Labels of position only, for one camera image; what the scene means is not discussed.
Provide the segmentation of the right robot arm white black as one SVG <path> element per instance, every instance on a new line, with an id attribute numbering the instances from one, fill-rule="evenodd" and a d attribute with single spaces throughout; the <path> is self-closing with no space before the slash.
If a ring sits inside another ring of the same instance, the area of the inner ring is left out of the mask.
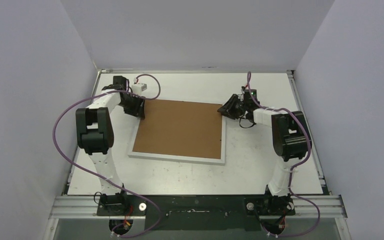
<path id="1" fill-rule="evenodd" d="M 280 215 L 293 210 L 291 185 L 297 165 L 312 146 L 308 127 L 301 111 L 281 113 L 273 107 L 262 107 L 257 90 L 243 86 L 217 111 L 231 120 L 248 120 L 252 126 L 271 128 L 274 152 L 279 159 L 262 198 L 253 202 L 258 214 Z"/>

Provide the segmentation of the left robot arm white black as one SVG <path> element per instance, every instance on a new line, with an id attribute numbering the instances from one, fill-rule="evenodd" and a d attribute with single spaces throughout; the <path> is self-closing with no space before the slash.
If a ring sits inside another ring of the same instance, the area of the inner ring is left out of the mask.
<path id="1" fill-rule="evenodd" d="M 105 86 L 92 104 L 75 111 L 77 144 L 92 160 L 99 175 L 100 197 L 98 208 L 116 215 L 126 215 L 133 210 L 121 178 L 117 174 L 112 147 L 115 142 L 110 113 L 116 106 L 123 107 L 125 114 L 143 120 L 145 100 L 128 93 L 129 80 L 113 77 L 113 83 Z"/>

